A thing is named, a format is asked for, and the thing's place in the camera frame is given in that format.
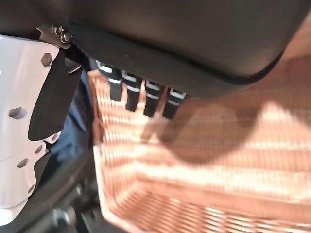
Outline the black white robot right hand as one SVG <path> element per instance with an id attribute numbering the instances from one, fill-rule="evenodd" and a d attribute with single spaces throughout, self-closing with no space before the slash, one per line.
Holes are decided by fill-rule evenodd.
<path id="1" fill-rule="evenodd" d="M 187 94 L 252 85 L 278 63 L 308 0 L 3 0 L 0 3 L 0 224 L 36 187 L 84 70 L 113 86 L 128 71 Z"/>

